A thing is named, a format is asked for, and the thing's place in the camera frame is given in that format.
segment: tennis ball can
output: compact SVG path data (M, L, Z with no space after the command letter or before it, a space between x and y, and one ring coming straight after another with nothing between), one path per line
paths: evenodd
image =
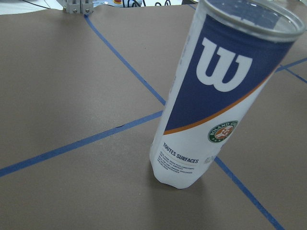
M158 181L200 178L304 23L267 0L200 0L150 150Z

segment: gray surface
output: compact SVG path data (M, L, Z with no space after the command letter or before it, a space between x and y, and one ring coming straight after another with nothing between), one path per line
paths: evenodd
M96 9L93 24L166 99L194 10ZM0 169L163 109L80 15L0 26ZM300 46L286 64L307 57ZM219 155L287 230L307 226L306 97L304 82L275 74ZM215 163L190 188L158 183L158 120L1 177L0 229L274 229Z

